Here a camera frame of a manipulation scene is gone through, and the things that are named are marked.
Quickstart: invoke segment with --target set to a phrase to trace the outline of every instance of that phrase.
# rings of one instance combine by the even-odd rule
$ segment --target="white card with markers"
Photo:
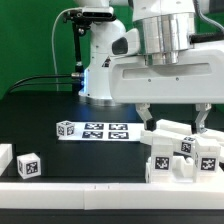
[[[60,136],[59,140],[70,141],[140,141],[143,124],[73,122],[75,134]]]

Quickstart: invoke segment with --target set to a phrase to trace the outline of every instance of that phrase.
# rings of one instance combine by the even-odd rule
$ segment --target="black surface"
[[[191,123],[192,105],[152,107],[156,120]],[[224,115],[214,107],[206,124],[224,129]],[[0,178],[3,182],[144,182],[148,146],[140,143],[59,142],[56,122],[141,122],[133,105],[101,108],[78,102],[70,93],[18,92],[0,101],[0,142],[13,143],[14,160]],[[17,174],[15,156],[35,152],[43,174],[23,180]],[[221,224],[224,211],[207,210],[0,210],[0,223],[76,224]]]
[[[149,147],[138,142],[62,142],[56,123],[140,122],[131,105],[98,107],[78,102],[71,93],[14,93],[0,103],[0,142],[15,145],[14,161],[0,181],[24,182],[16,156],[36,153],[41,177],[26,182],[144,182]]]

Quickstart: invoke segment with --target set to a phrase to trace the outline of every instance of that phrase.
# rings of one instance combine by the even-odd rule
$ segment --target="white cube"
[[[41,175],[40,158],[35,153],[18,156],[17,167],[23,179]]]
[[[191,156],[195,148],[195,138],[192,136],[186,136],[181,141],[180,153]]]
[[[75,134],[75,124],[71,121],[62,121],[56,124],[57,136],[72,136]]]

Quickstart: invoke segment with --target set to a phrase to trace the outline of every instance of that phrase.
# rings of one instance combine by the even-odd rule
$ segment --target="black table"
[[[192,105],[157,105],[156,119],[190,123]],[[215,108],[207,125],[223,130],[224,115]],[[141,122],[134,105],[98,107],[79,102],[69,92],[15,92],[0,101],[0,142],[13,143],[14,159],[0,182],[144,183],[150,147],[138,142],[62,142],[56,123]],[[23,180],[16,156],[36,153],[42,175]],[[178,210],[0,210],[1,223],[222,223],[224,211]]]

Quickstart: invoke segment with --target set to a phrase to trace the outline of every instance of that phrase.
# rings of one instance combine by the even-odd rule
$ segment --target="black cable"
[[[190,43],[204,43],[210,41],[224,40],[223,33],[203,33],[203,34],[193,34],[189,36]]]
[[[4,97],[7,96],[8,94],[10,94],[13,90],[20,88],[20,87],[24,87],[24,86],[35,86],[35,85],[74,85],[74,84],[79,84],[77,82],[48,82],[48,83],[44,83],[44,82],[36,82],[36,83],[24,83],[24,84],[19,84],[16,86],[11,86],[5,93]]]
[[[13,86],[20,85],[24,82],[35,80],[35,79],[55,79],[55,78],[71,78],[71,75],[37,75],[37,76],[32,76],[32,77],[25,78],[25,79],[22,79],[22,80],[16,82],[10,88],[12,88]]]

